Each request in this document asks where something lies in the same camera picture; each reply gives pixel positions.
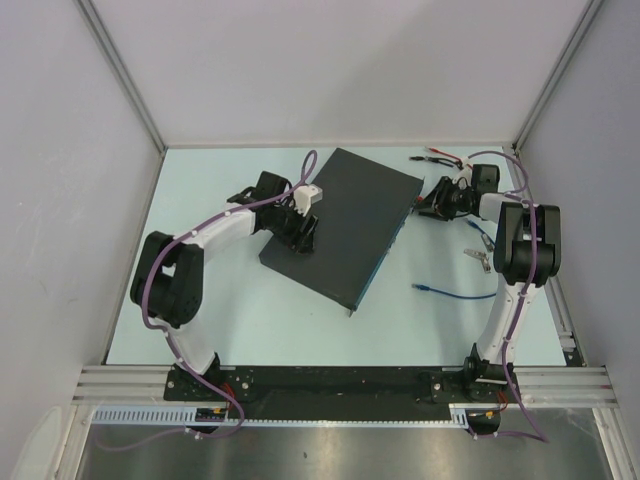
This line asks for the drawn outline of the black network switch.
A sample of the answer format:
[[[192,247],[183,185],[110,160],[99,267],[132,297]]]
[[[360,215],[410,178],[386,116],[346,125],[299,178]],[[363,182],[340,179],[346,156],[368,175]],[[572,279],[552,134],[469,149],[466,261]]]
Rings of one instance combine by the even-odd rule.
[[[318,218],[313,252],[295,253],[272,239],[259,259],[262,265],[354,312],[424,181],[338,148],[313,183],[323,191],[322,200],[311,209]]]

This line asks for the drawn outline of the silver transceiver module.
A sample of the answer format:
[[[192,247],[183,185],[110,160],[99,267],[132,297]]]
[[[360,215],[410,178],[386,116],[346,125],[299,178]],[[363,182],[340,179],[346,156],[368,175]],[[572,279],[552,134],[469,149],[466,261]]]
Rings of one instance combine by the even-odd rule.
[[[473,249],[465,249],[464,250],[464,254],[467,256],[470,256],[472,258],[476,258],[476,259],[482,259],[485,257],[485,253],[478,251],[478,250],[473,250]]]
[[[483,267],[484,272],[489,274],[492,271],[492,269],[491,269],[491,265],[490,265],[488,256],[486,254],[482,253],[479,256],[479,260],[481,262],[481,265]]]
[[[493,244],[491,238],[487,234],[482,234],[481,235],[481,239],[483,241],[483,244],[484,244],[486,250],[488,252],[493,252],[494,251],[494,244]]]

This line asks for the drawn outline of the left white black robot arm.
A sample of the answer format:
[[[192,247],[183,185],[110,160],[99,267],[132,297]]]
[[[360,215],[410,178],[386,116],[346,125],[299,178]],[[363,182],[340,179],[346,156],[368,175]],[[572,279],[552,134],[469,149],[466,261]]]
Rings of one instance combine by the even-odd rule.
[[[172,236],[154,231],[146,237],[130,299],[140,307],[145,326],[164,334],[178,366],[190,370],[185,385],[197,398],[210,399],[221,387],[220,374],[210,368],[217,353],[199,314],[206,263],[260,231],[270,232],[295,253],[312,253],[318,218],[311,207],[322,196],[316,185],[293,185],[264,171],[255,186],[229,197],[222,213],[190,232]]]

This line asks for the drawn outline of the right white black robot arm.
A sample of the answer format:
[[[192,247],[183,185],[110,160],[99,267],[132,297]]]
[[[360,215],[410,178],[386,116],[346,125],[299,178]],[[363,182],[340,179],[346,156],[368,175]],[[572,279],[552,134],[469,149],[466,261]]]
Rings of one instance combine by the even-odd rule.
[[[429,374],[436,402],[486,401],[514,385],[519,331],[532,301],[561,264],[560,209],[501,193],[499,180],[497,166],[476,164],[468,174],[441,177],[414,207],[437,220],[472,215],[497,226],[493,268],[498,287],[489,319],[461,369]]]

